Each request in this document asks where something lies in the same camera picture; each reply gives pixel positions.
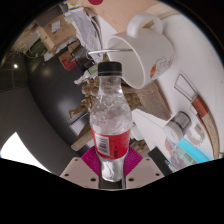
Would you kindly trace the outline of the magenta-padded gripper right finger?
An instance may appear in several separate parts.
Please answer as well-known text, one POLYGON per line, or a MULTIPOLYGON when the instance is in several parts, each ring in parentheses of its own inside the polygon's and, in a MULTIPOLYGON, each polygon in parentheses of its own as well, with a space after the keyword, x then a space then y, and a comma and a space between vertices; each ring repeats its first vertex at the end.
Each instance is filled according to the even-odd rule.
POLYGON ((125 158, 124 176, 127 189, 140 188, 164 177, 151 157, 142 157, 132 148, 125 158))

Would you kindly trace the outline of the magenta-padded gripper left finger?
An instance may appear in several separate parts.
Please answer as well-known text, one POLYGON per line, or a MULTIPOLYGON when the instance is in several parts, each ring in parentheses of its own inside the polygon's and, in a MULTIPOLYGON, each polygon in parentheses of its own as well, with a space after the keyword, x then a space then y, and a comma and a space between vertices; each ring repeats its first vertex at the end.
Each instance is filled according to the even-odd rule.
POLYGON ((100 161, 92 147, 82 157, 74 157, 60 177, 84 188, 98 189, 100 172, 100 161))

